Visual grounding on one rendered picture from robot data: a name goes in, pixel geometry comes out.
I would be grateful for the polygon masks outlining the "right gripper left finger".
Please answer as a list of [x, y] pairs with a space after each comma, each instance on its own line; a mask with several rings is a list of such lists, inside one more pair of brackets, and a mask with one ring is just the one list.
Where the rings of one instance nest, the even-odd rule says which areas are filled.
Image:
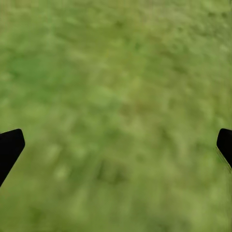
[[0, 187], [25, 147], [21, 129], [0, 134]]

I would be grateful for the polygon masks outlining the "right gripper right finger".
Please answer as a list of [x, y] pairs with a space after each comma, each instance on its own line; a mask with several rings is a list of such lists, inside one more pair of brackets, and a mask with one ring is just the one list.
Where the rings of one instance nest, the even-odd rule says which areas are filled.
[[217, 146], [232, 167], [232, 130], [222, 128], [218, 134]]

